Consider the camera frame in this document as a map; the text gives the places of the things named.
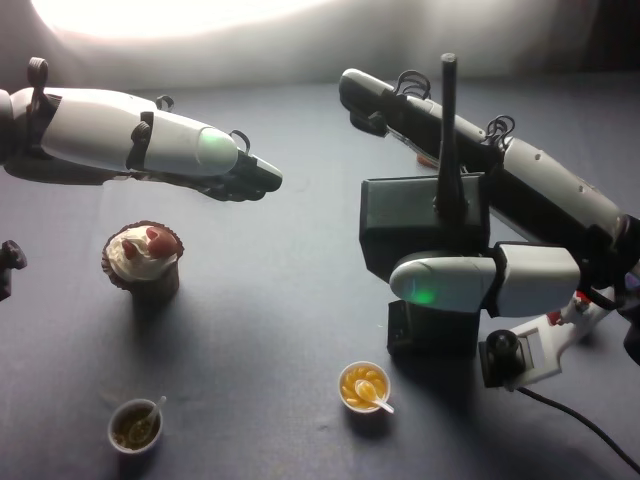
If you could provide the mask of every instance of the yellow food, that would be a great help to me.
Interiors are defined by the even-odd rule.
[[[383,399],[387,394],[387,385],[384,381],[384,375],[382,372],[369,366],[354,367],[346,372],[340,381],[340,394],[349,405],[363,410],[377,408],[375,404],[362,399],[356,393],[355,383],[358,380],[367,380],[367,382],[369,382],[369,386],[366,386],[365,384],[360,387],[361,389],[364,387],[367,399],[373,400],[376,395]]]

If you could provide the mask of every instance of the small white cup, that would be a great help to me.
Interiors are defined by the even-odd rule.
[[[147,400],[145,398],[135,398],[133,400],[129,400],[126,403],[123,403],[116,409],[115,412],[113,412],[113,415],[111,415],[111,419],[109,420],[109,427],[107,428],[107,436],[109,437],[109,443],[111,443],[111,446],[116,451],[118,451],[119,453],[123,453],[125,455],[140,455],[142,453],[148,452],[158,443],[158,440],[160,439],[160,435],[162,434],[162,428],[164,426],[162,411],[159,411],[158,416],[156,417],[156,422],[160,422],[160,425],[158,427],[158,433],[156,433],[156,436],[144,447],[139,448],[137,450],[124,448],[123,446],[119,445],[118,442],[116,442],[115,439],[113,438],[113,433],[116,425],[120,422],[120,420],[122,420],[122,418],[126,414],[128,414],[132,410],[137,410],[140,407],[149,407],[149,411],[151,411],[151,409],[155,407],[155,405],[156,404],[151,400]]]
[[[389,394],[391,393],[391,382],[389,381],[389,376],[387,375],[387,372],[385,372],[382,369],[382,367],[380,367],[380,365],[376,365],[375,363],[371,363],[371,362],[354,362],[351,365],[347,365],[346,367],[344,367],[344,370],[342,370],[342,373],[340,374],[340,377],[338,378],[338,395],[340,395],[340,399],[342,400],[342,403],[344,403],[349,410],[352,410],[352,411],[358,412],[358,413],[373,413],[373,412],[377,412],[378,410],[380,410],[380,407],[374,407],[374,408],[370,408],[370,409],[352,407],[351,405],[349,405],[347,403],[347,401],[342,396],[342,380],[343,380],[344,376],[347,374],[347,372],[349,370],[352,370],[352,369],[358,368],[358,367],[371,368],[371,369],[376,370],[377,372],[379,372],[380,375],[382,375],[382,377],[384,378],[384,383],[387,385],[387,392],[384,394],[384,398],[382,398],[382,401],[383,402],[387,402],[387,400],[389,400]]]

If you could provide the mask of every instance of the white wall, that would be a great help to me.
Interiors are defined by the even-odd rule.
[[[460,57],[461,76],[540,72],[549,59],[572,70],[597,3],[333,0],[222,31],[117,41],[55,35],[28,0],[3,0],[0,88],[24,83],[31,56],[47,58],[52,83],[127,90],[336,81],[348,67],[383,78],[407,68],[435,77],[446,51]]]

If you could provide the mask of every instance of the cupcake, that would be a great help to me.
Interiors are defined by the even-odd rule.
[[[180,286],[178,260],[184,247],[164,225],[142,221],[127,225],[102,249],[102,270],[134,299],[163,303]]]

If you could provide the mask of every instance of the gray tablecloth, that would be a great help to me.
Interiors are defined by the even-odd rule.
[[[513,115],[517,136],[638,215],[639,79],[462,83],[458,110],[482,125]],[[400,143],[353,129],[335,86],[169,93],[176,113],[245,131],[284,185],[259,203],[223,204],[161,184],[0,173],[0,240],[29,259],[0,304],[2,479],[634,478],[574,419],[484,389],[477,360],[399,365],[387,355],[394,297],[364,266],[360,182],[430,171]],[[143,219],[186,247],[180,292],[155,315],[100,270],[108,236]],[[517,238],[493,223],[494,241]],[[523,321],[483,317],[480,336]],[[626,330],[611,315],[535,390],[640,459],[640,369],[622,348]],[[356,360],[387,370],[395,416],[347,414],[337,377]],[[161,395],[156,455],[118,460],[111,413]]]

